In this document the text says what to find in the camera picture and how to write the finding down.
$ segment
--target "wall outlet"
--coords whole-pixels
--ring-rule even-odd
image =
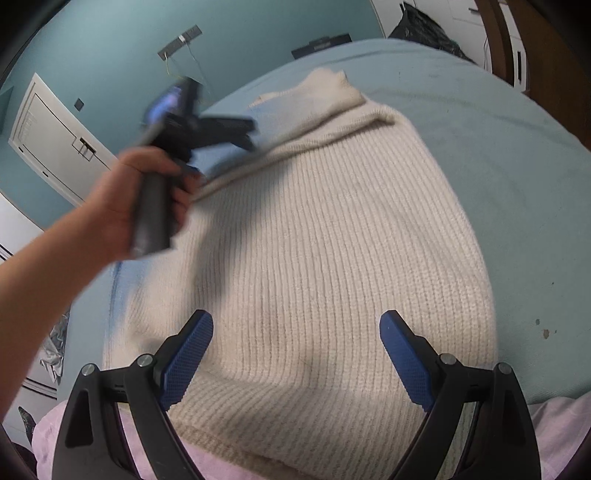
[[[169,59],[174,54],[174,52],[183,48],[185,43],[191,42],[191,40],[197,38],[199,35],[201,35],[201,33],[203,32],[201,32],[201,29],[197,25],[192,26],[188,30],[181,33],[177,38],[175,38],[172,42],[166,45],[162,50],[160,50],[158,52],[158,57],[160,57],[163,60]]]

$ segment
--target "dark fabric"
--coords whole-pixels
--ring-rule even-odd
[[[427,47],[444,50],[474,63],[473,60],[466,57],[460,46],[446,35],[435,20],[406,2],[401,5],[403,5],[404,11],[402,20],[388,38],[400,38],[420,43]]]

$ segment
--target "white cabinet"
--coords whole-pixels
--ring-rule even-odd
[[[0,193],[0,247],[14,255],[42,232]]]
[[[37,74],[22,100],[8,142],[73,205],[84,201],[115,161]]]
[[[0,193],[0,264],[41,233],[37,225]],[[24,408],[38,422],[56,405],[56,386],[36,358],[2,425],[13,442],[30,447],[18,407]]]

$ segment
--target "ribbed knit texture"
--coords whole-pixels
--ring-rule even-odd
[[[212,343],[170,410],[180,436],[272,479],[386,479],[423,413],[376,319],[396,309],[436,351],[496,359],[491,288],[456,196],[410,122],[372,102],[231,175],[132,289],[106,366],[205,309]]]

